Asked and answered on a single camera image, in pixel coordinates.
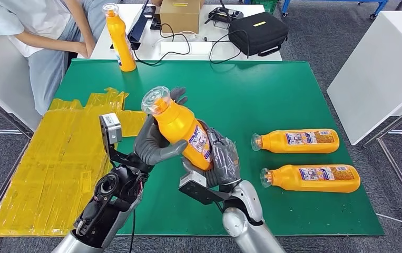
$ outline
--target black controller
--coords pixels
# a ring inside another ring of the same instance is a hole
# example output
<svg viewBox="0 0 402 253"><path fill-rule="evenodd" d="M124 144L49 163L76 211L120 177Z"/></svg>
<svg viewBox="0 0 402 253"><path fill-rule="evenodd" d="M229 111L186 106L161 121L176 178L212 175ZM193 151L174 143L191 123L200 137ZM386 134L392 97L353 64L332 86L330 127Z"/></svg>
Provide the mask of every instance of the black controller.
<svg viewBox="0 0 402 253"><path fill-rule="evenodd" d="M244 17L244 14L240 11L235 11L233 9L227 9L223 7L217 7L214 10L212 10L209 13L209 18L204 22L204 24L207 24L211 20L213 20L216 24L216 22L221 21L225 23L230 23L235 20L239 20Z"/></svg>

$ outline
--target white t-shirt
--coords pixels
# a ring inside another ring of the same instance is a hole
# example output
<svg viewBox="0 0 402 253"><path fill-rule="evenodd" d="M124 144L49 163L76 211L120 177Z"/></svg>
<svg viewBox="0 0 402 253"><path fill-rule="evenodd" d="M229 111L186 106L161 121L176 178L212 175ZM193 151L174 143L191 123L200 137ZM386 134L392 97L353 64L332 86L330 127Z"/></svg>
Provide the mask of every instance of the white t-shirt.
<svg viewBox="0 0 402 253"><path fill-rule="evenodd" d="M26 29L36 35L57 39L70 17L60 0L0 0L0 35L8 35L22 55L29 57L42 48L28 46L12 35Z"/></svg>

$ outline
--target robotic arm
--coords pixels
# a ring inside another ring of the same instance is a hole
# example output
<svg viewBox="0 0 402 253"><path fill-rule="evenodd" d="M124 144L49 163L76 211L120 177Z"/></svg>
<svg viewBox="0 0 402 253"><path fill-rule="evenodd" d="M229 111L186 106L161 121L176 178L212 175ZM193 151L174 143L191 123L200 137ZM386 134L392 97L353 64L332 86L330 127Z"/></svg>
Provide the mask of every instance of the robotic arm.
<svg viewBox="0 0 402 253"><path fill-rule="evenodd" d="M55 253L103 252L142 200L143 187L154 167L135 153L125 155L115 150L122 133L114 113L100 116L100 125L113 168L98 181L94 196L74 223L76 229L61 241Z"/></svg>
<svg viewBox="0 0 402 253"><path fill-rule="evenodd" d="M178 104L185 88L175 88L170 96ZM134 141L134 152L123 154L115 149L122 140L120 122L115 113L100 116L104 149L112 170L95 186L94 195L70 231L53 253L99 253L109 246L117 231L142 200L145 183L154 165L180 155L186 141L169 145L160 134L152 116L148 116Z"/></svg>
<svg viewBox="0 0 402 253"><path fill-rule="evenodd" d="M179 98L184 92L185 88L176 88L171 91L171 98L183 104L187 98ZM93 197L74 223L75 229L53 253L103 252L141 202L143 188L154 165L181 154L188 145L182 140L169 146L154 118L149 116L135 139L134 152L123 154L114 147L121 141L116 115L100 116L100 124L104 148L113 168L98 181ZM212 145L214 167L202 171L182 158L189 173L181 178L179 190L204 205L216 202L223 213L224 228L243 253L285 252L264 222L255 188L239 176L238 155L233 142L202 124ZM212 190L214 186L219 186L219 191Z"/></svg>
<svg viewBox="0 0 402 253"><path fill-rule="evenodd" d="M183 158L188 173L181 178L179 190L204 205L216 202L222 212L224 229L243 253L284 253L263 219L255 188L239 176L234 143L200 122L209 137L214 166L210 171L202 171ZM219 185L219 191L210 189L216 185Z"/></svg>

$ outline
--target white power strip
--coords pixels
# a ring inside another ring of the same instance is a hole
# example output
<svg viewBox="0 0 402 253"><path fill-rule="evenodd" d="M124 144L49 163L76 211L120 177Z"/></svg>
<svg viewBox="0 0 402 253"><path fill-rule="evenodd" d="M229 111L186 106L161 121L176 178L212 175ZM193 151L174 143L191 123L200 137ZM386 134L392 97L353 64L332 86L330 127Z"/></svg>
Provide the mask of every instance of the white power strip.
<svg viewBox="0 0 402 253"><path fill-rule="evenodd" d="M211 41L189 41L189 54L209 54L212 50L213 43ZM162 41L160 42L160 53L176 52L184 54L188 51L186 41Z"/></svg>

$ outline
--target cardboard box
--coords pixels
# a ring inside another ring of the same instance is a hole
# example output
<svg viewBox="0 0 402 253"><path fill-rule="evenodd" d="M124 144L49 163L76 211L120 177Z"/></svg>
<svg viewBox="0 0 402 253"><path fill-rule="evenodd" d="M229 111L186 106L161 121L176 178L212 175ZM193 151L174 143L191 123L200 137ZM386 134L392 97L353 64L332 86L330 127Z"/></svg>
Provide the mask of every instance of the cardboard box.
<svg viewBox="0 0 402 253"><path fill-rule="evenodd" d="M204 0L163 0L160 8L161 24L169 24L174 33L183 31L199 32L199 12ZM162 32L171 33L167 25Z"/></svg>

